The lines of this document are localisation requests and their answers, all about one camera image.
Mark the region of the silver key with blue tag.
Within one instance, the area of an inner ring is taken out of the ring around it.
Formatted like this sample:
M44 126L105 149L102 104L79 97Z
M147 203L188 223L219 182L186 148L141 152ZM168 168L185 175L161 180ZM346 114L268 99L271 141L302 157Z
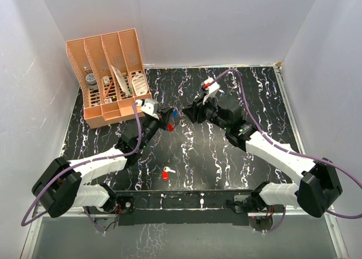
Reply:
M175 109L175 110L173 111L173 118L176 119L177 117L178 117L178 110Z

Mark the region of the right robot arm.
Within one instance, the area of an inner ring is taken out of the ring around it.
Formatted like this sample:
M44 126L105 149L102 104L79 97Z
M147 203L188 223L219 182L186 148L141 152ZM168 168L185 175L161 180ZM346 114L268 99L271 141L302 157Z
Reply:
M291 184L262 182L241 204L245 210L264 212L272 205L290 205L319 218L342 194L336 169L328 164L328 159L312 161L299 157L289 146L282 151L283 145L277 141L268 143L254 124L243 119L242 108L236 101L216 104L214 100L198 100L182 112L192 123L207 120L225 130L233 146L263 159L293 181Z

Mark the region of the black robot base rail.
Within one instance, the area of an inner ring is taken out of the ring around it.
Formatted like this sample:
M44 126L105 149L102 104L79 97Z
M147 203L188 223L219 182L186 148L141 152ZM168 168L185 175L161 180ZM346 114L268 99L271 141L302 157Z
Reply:
M277 205L270 213L268 207L252 202L251 193L250 190L116 191L105 210L95 206L87 209L92 214L110 215L120 226L229 223L270 229L283 207Z

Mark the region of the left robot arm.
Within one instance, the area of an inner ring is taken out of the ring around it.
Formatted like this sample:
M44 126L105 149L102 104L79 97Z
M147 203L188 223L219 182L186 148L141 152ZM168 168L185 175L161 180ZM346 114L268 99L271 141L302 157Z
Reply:
M103 153L71 161L54 159L32 187L33 195L52 218L76 207L115 211L117 194L107 184L91 182L136 164L157 131L169 129L172 113L173 108L168 107L145 115L143 121L137 121L136 129L128 126L116 145Z

